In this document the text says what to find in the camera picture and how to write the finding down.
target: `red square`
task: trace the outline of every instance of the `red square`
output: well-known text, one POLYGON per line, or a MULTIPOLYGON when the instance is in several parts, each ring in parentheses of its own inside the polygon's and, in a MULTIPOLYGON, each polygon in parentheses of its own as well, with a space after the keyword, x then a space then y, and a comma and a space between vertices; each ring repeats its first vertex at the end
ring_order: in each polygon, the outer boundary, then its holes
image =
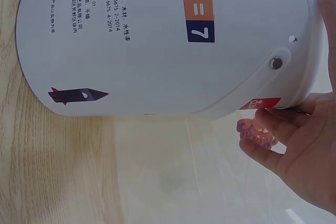
POLYGON ((249 101, 241 110, 267 109, 275 107, 281 98, 253 99, 249 101))

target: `rocket illustration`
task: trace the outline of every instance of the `rocket illustration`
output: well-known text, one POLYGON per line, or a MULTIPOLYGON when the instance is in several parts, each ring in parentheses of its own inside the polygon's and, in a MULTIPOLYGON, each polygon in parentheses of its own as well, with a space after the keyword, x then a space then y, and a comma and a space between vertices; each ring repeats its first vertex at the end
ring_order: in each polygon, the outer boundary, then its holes
POLYGON ((48 92, 50 97, 57 103, 63 103, 67 105, 68 102, 89 102, 97 101, 108 94, 93 89, 72 89, 58 91, 55 88, 51 88, 53 91, 48 92))

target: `orange square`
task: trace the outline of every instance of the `orange square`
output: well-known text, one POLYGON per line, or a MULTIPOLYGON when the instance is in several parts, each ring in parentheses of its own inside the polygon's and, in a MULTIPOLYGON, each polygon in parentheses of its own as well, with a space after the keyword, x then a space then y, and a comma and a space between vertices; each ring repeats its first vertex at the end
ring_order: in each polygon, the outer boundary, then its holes
POLYGON ((214 21, 213 0, 184 0, 186 20, 214 21))

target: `hand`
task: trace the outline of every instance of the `hand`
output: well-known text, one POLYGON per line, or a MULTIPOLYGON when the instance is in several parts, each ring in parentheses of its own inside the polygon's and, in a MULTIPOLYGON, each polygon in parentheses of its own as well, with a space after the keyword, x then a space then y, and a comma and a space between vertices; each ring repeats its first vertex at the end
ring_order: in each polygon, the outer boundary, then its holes
MULTIPOLYGON (((319 0, 336 90, 336 0, 319 0)), ((311 94, 292 110, 258 110, 256 119, 286 145, 282 155, 242 139, 241 149, 277 174, 298 196, 336 215, 336 92, 311 94)))

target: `light wood surface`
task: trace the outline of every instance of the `light wood surface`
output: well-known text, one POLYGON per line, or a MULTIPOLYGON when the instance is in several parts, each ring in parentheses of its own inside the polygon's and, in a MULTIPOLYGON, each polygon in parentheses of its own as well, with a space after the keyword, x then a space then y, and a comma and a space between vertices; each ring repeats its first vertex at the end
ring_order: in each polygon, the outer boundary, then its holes
POLYGON ((50 112, 18 62, 18 3, 0 0, 0 223, 291 223, 279 209, 334 220, 240 152, 239 112, 212 123, 50 112))

